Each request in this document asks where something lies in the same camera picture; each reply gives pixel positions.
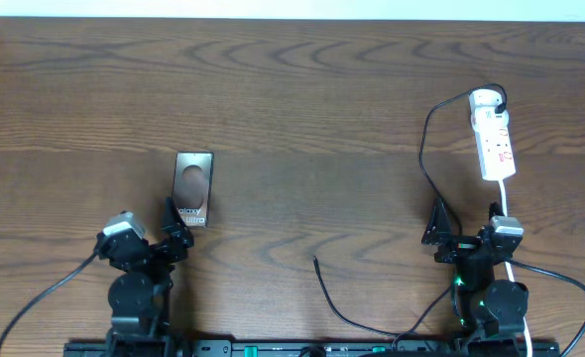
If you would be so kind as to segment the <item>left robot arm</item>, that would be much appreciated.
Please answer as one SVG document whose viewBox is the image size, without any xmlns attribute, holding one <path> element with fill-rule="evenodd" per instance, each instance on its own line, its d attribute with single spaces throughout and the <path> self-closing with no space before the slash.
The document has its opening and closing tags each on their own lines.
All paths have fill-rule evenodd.
<svg viewBox="0 0 585 357">
<path fill-rule="evenodd" d="M 110 286 L 112 308 L 107 356 L 180 356 L 180 338 L 170 332 L 171 278 L 176 263 L 187 258 L 194 238 L 168 197 L 161 228 L 162 241 L 151 244 L 133 212 L 110 218 L 96 235 L 93 252 L 123 272 Z"/>
</svg>

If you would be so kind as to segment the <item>white power strip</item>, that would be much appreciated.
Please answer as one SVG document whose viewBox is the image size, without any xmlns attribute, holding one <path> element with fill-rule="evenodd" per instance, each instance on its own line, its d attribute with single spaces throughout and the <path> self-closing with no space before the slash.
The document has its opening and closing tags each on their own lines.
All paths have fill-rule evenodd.
<svg viewBox="0 0 585 357">
<path fill-rule="evenodd" d="M 499 181 L 513 176 L 516 166 L 509 133 L 509 113 L 477 107 L 471 115 L 482 179 Z"/>
</svg>

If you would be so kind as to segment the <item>white USB charger plug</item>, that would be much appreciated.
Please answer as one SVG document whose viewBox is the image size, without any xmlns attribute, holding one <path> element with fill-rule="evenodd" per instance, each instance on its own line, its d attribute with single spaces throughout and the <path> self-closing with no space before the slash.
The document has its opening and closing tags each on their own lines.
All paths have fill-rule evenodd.
<svg viewBox="0 0 585 357">
<path fill-rule="evenodd" d="M 470 109 L 476 110 L 478 107 L 498 107 L 503 103 L 502 94 L 493 89 L 477 89 L 469 95 Z"/>
</svg>

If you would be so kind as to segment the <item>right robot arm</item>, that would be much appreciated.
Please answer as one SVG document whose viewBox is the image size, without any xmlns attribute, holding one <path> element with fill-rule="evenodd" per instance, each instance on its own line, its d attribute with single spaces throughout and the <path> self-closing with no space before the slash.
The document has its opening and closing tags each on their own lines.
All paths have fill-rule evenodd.
<svg viewBox="0 0 585 357">
<path fill-rule="evenodd" d="M 520 222 L 490 205 L 489 223 L 475 235 L 452 232 L 447 209 L 434 201 L 421 243 L 437 248 L 434 261 L 454 266 L 451 299 L 463 331 L 452 349 L 463 356 L 504 356 L 516 350 L 516 336 L 525 331 L 528 289 L 520 282 L 495 277 L 494 267 L 513 256 L 523 240 Z"/>
</svg>

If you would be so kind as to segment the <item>bronze Samsung Galaxy smartphone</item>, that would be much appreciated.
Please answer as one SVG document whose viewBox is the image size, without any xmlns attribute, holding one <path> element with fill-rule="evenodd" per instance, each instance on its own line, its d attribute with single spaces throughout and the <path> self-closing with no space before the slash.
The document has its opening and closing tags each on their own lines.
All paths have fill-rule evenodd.
<svg viewBox="0 0 585 357">
<path fill-rule="evenodd" d="M 208 224 L 213 159 L 211 152 L 176 154 L 173 200 L 186 226 L 206 227 Z"/>
</svg>

